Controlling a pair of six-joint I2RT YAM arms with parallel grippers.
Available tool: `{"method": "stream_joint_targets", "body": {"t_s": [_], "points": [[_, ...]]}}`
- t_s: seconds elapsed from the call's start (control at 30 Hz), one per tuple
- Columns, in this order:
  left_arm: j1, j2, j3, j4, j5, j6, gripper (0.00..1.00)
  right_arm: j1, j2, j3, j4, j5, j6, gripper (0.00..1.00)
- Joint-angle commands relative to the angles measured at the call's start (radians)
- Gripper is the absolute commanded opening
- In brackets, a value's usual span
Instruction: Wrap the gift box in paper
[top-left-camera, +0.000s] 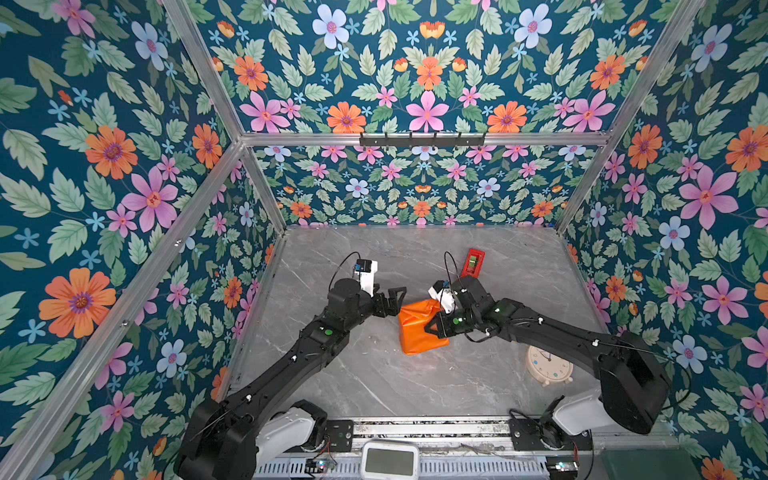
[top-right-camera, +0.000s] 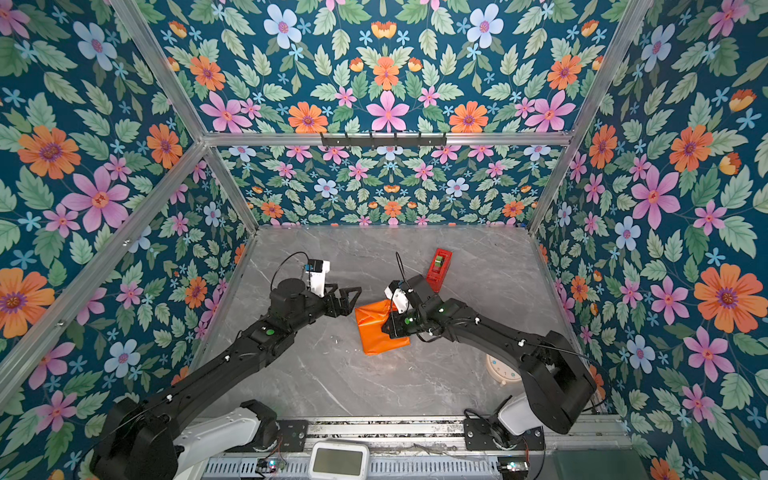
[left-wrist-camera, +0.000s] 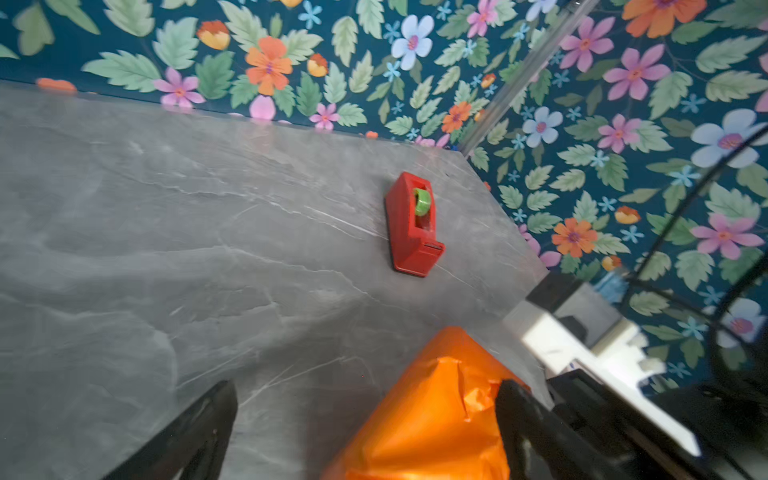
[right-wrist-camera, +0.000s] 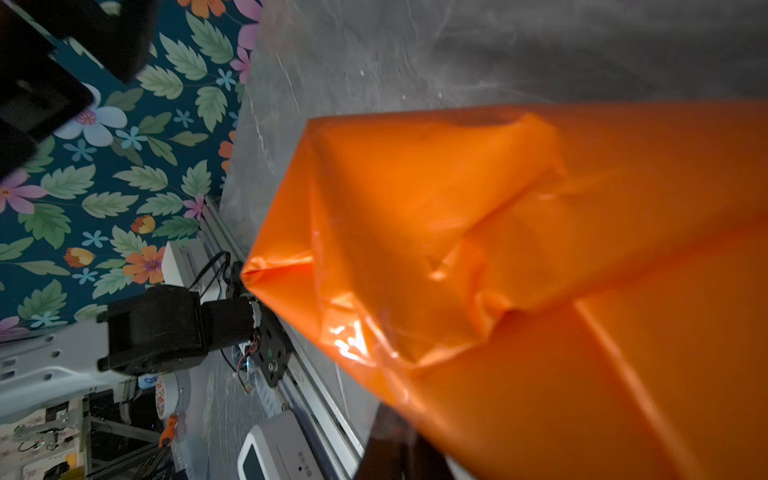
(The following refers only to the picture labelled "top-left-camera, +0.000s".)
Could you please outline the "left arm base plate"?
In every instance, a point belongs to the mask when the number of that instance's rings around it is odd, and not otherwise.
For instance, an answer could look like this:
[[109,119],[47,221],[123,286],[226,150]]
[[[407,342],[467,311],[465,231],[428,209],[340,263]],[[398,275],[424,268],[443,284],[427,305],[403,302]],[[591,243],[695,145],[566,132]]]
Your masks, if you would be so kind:
[[327,420],[316,426],[309,439],[302,445],[286,450],[286,453],[312,453],[330,450],[331,453],[347,453],[352,450],[355,423],[349,419]]

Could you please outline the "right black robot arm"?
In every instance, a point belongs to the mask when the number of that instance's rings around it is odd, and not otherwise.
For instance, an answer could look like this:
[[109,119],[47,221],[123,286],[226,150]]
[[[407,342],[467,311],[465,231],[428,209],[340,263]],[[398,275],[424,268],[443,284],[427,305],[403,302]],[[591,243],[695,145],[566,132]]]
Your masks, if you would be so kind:
[[429,295],[440,313],[425,327],[438,338],[483,334],[547,352],[590,373],[599,386],[553,401],[543,415],[548,428],[575,436],[587,430],[618,426],[649,434],[670,395],[672,382],[643,339],[586,330],[543,315],[522,302],[496,300],[471,276],[438,281]]

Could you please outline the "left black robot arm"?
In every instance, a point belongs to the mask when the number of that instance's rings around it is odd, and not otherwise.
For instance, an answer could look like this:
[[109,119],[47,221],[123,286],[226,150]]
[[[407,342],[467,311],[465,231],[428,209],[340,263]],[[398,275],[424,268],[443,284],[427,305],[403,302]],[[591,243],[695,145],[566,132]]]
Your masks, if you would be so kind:
[[387,293],[342,278],[327,305],[299,333],[292,347],[258,378],[224,400],[206,400],[187,425],[173,466],[183,479],[250,479],[257,470],[258,435],[306,380],[328,366],[348,345],[351,331],[369,317],[399,314],[407,289]]

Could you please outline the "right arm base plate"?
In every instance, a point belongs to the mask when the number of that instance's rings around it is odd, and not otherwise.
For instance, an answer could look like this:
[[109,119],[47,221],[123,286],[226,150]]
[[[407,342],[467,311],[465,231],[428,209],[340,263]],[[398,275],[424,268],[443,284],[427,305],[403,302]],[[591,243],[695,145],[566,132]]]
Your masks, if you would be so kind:
[[590,434],[567,435],[554,422],[538,419],[510,417],[510,438],[517,451],[588,452],[593,450]]

